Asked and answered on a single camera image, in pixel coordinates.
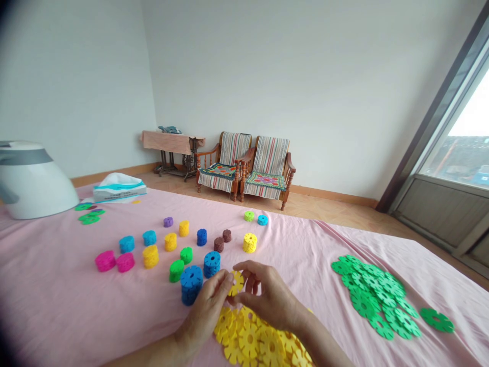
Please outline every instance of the brown block stack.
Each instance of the brown block stack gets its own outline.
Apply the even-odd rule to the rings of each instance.
[[[231,231],[228,229],[225,229],[223,232],[223,238],[224,238],[224,242],[226,242],[226,243],[230,242],[232,240]]]
[[[221,253],[224,250],[224,238],[217,237],[214,240],[214,251]]]

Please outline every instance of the sky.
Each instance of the sky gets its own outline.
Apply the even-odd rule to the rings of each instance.
[[[448,136],[489,136],[489,72],[482,78]]]

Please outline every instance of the wooden baseboard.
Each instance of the wooden baseboard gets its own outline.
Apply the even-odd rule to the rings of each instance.
[[[121,168],[114,171],[95,173],[93,175],[88,175],[88,176],[75,177],[71,179],[71,182],[75,187],[91,185],[92,183],[95,184],[96,182],[102,181],[109,173],[119,172],[129,176],[135,176],[141,173],[151,172],[152,170],[155,169],[156,166],[160,164],[161,164],[160,162],[148,163],[140,166]]]
[[[290,185],[290,192],[302,195],[309,195],[319,197],[322,199],[336,200],[346,202],[349,204],[368,206],[374,208],[377,206],[378,201],[375,199],[364,198],[361,196],[341,194],[333,191],[326,191],[320,189],[313,189],[305,186]]]
[[[155,167],[157,167],[160,164],[161,162],[155,162],[155,163],[148,163],[140,166],[121,168],[114,171],[95,173],[93,175],[72,178],[71,182],[73,182],[73,185],[75,187],[91,185],[91,184],[95,184],[96,182],[102,181],[109,173],[120,172],[129,176],[135,176],[141,173],[151,172],[154,170]],[[176,164],[175,167],[179,171],[184,171],[184,167],[182,165]],[[378,201],[375,199],[369,199],[369,198],[364,198],[355,195],[341,194],[333,191],[313,189],[305,186],[291,185],[290,191],[296,194],[309,195],[309,196],[314,196],[322,199],[336,200],[336,201],[346,202],[355,205],[368,206],[374,209],[378,203]]]

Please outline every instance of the white humidifier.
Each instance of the white humidifier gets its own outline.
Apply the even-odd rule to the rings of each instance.
[[[27,141],[0,142],[0,198],[14,219],[47,217],[79,204],[70,179],[44,147]]]

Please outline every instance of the hand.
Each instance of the hand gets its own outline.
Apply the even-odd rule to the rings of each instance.
[[[242,303],[278,330],[295,333],[300,317],[307,309],[292,294],[274,267],[255,261],[245,261],[233,266],[242,271],[246,283],[245,292],[234,296],[231,303]],[[257,296],[261,284],[261,295]]]
[[[175,332],[177,343],[189,349],[200,349],[218,323],[224,301],[233,286],[233,274],[220,270],[206,281],[187,318]]]

